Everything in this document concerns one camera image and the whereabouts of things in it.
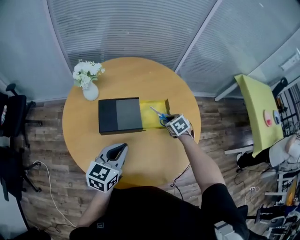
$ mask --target white cable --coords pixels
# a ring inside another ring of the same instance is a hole
[[[58,207],[57,207],[56,204],[55,204],[55,201],[54,201],[53,196],[52,196],[52,188],[51,188],[51,181],[50,181],[50,173],[49,173],[49,169],[48,169],[47,165],[46,165],[45,163],[39,161],[39,160],[35,161],[33,164],[35,164],[35,163],[37,163],[37,162],[44,164],[45,167],[46,167],[46,169],[47,169],[48,176],[49,176],[50,196],[51,196],[51,198],[52,198],[52,201],[53,201],[54,206],[56,207],[57,211],[60,212],[60,214],[61,214],[61,215],[62,215],[62,216],[63,216],[63,217],[64,217],[64,218],[65,218],[65,219],[73,226],[73,227],[76,227],[73,223],[71,223],[71,222],[65,217],[65,215],[62,214],[62,212],[58,209]]]
[[[253,191],[255,191],[256,193],[258,193],[259,190],[260,190],[259,187],[254,187],[254,190],[249,190],[249,192],[245,195],[245,205],[246,205],[246,196],[247,196],[249,193],[252,193]]]

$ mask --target flower vase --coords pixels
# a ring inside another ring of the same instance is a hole
[[[99,96],[99,90],[93,82],[90,82],[88,87],[83,88],[82,90],[84,97],[89,101],[94,101]]]

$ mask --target black office chair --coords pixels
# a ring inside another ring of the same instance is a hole
[[[23,166],[23,153],[24,149],[20,149],[19,152],[17,152],[9,147],[0,147],[0,181],[6,201],[9,200],[8,192],[17,200],[21,200],[22,191],[26,192],[26,189],[23,188],[23,180],[25,180],[34,191],[42,191],[40,188],[35,187],[26,176],[30,169],[41,165],[41,163],[37,162],[28,167]]]
[[[15,84],[10,84],[7,86],[6,91],[11,91],[14,96],[8,97],[8,95],[0,93],[0,114],[7,106],[7,112],[5,116],[5,121],[2,126],[0,126],[0,136],[6,137],[17,137],[21,132],[24,136],[25,144],[27,148],[30,148],[28,143],[27,135],[25,132],[25,123],[36,123],[42,126],[42,121],[38,120],[26,120],[26,116],[29,109],[35,106],[35,102],[27,102],[25,95],[18,95],[15,91]]]
[[[280,82],[276,85],[276,87],[273,89],[272,93],[274,98],[278,96],[278,94],[288,85],[288,81],[285,77],[281,78]]]

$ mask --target white flower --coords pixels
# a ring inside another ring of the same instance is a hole
[[[99,69],[97,67],[95,67],[95,66],[92,66],[90,68],[90,74],[91,75],[96,75],[98,71],[99,71]]]
[[[87,89],[92,80],[97,80],[97,73],[105,72],[101,63],[79,60],[79,63],[74,67],[72,74],[75,79],[75,86]]]
[[[96,67],[98,69],[98,71],[100,70],[100,68],[102,67],[101,63],[95,63],[94,67]]]
[[[79,76],[78,72],[74,72],[74,73],[73,73],[73,78],[74,78],[75,80],[79,80],[79,79],[80,79],[80,76]]]
[[[77,63],[77,65],[74,67],[74,72],[81,72],[82,69],[83,69],[83,65],[84,65],[84,62],[79,62]]]

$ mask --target wall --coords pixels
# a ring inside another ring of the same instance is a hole
[[[300,29],[298,29],[277,51],[249,75],[261,82],[267,83],[285,76],[288,82],[300,75],[300,63],[284,72],[279,66],[300,50]]]
[[[2,80],[34,100],[66,98],[73,86],[46,6],[45,0],[0,0]]]

